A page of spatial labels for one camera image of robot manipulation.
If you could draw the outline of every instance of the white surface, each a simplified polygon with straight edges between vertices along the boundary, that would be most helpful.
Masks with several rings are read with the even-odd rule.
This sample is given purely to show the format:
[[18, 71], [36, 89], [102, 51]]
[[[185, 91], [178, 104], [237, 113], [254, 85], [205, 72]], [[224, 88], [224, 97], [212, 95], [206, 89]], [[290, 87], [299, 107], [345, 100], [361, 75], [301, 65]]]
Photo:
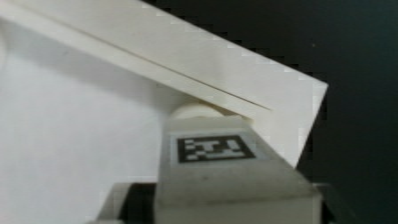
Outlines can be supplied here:
[[0, 16], [254, 120], [297, 164], [327, 85], [134, 0], [4, 0]]
[[82, 224], [112, 185], [157, 180], [164, 119], [196, 99], [2, 25], [0, 223]]
[[190, 103], [183, 105], [173, 112], [171, 119], [187, 119], [194, 117], [222, 117], [222, 113], [210, 105]]
[[246, 120], [192, 118], [166, 127], [157, 224], [318, 224], [320, 192]]

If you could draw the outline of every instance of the black background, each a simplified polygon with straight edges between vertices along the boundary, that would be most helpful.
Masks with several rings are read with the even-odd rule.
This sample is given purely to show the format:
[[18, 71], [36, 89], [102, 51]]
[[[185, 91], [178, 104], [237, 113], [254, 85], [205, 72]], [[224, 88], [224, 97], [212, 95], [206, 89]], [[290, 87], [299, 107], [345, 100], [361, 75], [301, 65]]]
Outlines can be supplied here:
[[299, 170], [398, 223], [398, 1], [148, 0], [331, 87]]

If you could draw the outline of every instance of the dark background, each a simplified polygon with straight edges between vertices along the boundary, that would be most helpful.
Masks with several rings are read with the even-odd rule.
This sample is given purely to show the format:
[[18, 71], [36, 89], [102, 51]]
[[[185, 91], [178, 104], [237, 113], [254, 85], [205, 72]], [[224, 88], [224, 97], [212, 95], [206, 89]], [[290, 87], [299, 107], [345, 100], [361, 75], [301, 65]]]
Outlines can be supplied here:
[[398, 1], [146, 0], [331, 87], [299, 170], [398, 223]]

